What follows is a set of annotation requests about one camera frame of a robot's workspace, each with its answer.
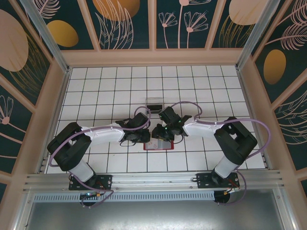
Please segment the cable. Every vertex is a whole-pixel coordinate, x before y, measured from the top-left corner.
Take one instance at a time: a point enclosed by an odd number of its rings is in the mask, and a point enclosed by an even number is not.
[[[140,108],[144,108],[148,111],[148,114],[149,114],[149,118],[148,120],[145,122],[144,125],[140,126],[140,127],[137,127],[137,128],[122,128],[122,127],[112,127],[112,126],[99,126],[99,127],[95,127],[95,128],[90,128],[90,129],[87,129],[87,130],[83,130],[83,131],[80,131],[78,133],[75,133],[74,135],[72,135],[71,137],[67,138],[62,144],[60,144],[60,146],[53,152],[53,154],[50,156],[50,159],[49,159],[49,166],[50,167],[58,167],[58,165],[56,164],[52,164],[52,160],[54,158],[54,156],[58,153],[58,151],[67,143],[69,142],[71,139],[75,138],[76,136],[78,135],[81,135],[83,133],[88,133],[88,132],[93,132],[93,131],[97,131],[97,130],[101,130],[101,129],[121,129],[121,130],[127,130],[127,131],[134,131],[134,130],[138,130],[138,129],[141,129],[143,127],[145,127],[149,121],[150,121],[150,118],[151,118],[151,112],[150,112],[150,109],[148,109],[147,107],[145,106],[140,106],[138,107],[134,113],[136,113],[136,111],[138,111]]]
[[[196,103],[194,103],[194,102],[183,101],[183,102],[177,102],[177,103],[173,104],[171,107],[175,106],[176,104],[193,104],[193,105],[197,106],[197,107],[199,108],[200,112],[199,112],[197,115],[194,116],[194,120],[195,120],[197,123],[200,123],[200,124],[211,125],[211,126],[212,126],[212,125],[217,126],[217,125],[225,125],[225,124],[234,123],[234,122],[251,121],[251,122],[255,122],[255,123],[261,124],[263,127],[265,127],[265,129],[266,129],[267,132],[268,132],[268,139],[267,139],[267,142],[262,146],[262,148],[260,148],[260,149],[257,150],[256,152],[250,154],[250,155],[247,157],[247,159],[249,159],[249,158],[255,156],[256,154],[262,152],[265,148],[267,148],[267,146],[269,145],[269,143],[270,143],[270,141],[271,141],[272,136],[271,136],[271,131],[270,131],[269,127],[268,127],[265,123],[263,123],[263,122],[261,122],[261,121],[259,121],[259,120],[250,119],[250,118],[240,118],[240,119],[228,120],[228,121],[215,121],[215,122],[201,121],[201,120],[197,119],[197,117],[200,116],[200,115],[202,114],[202,108],[201,108],[198,104],[196,104]]]

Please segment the metal panel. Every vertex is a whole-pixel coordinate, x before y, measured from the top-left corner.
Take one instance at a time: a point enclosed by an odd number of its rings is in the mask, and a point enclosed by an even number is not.
[[[31,230],[282,230],[272,191],[248,191],[235,206],[213,201],[34,203]]]

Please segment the yellow oval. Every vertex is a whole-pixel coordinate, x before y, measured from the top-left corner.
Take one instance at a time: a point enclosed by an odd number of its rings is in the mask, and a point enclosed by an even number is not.
[[[28,60],[27,34],[9,13],[0,10],[0,66],[8,71],[20,71]]]
[[[60,46],[72,47],[79,41],[77,32],[67,22],[54,20],[49,22],[47,27],[56,43]]]
[[[231,0],[230,19],[238,25],[252,25],[258,21],[268,0]]]
[[[120,10],[118,3],[123,8],[123,11],[126,9],[129,12],[130,17],[136,15],[140,8],[140,0],[93,0],[93,3],[102,16],[112,21],[119,21]]]
[[[286,69],[286,56],[278,49],[272,50],[264,61],[263,74],[268,84],[276,84]]]

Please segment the vented metal strip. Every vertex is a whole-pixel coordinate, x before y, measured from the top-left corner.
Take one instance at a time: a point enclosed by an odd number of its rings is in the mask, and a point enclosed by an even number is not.
[[[191,192],[137,192],[137,193],[114,193],[106,202],[127,202],[127,201],[180,201],[180,200],[214,200],[214,191],[191,191]],[[84,202],[99,201],[106,195],[91,197]],[[80,202],[80,193],[54,193],[36,194],[34,203],[53,203],[53,202]]]

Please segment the white leaf illustration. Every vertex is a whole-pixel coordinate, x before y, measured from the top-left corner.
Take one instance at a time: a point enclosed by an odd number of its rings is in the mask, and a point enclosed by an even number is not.
[[[59,10],[59,0],[33,0],[42,18],[51,19]]]

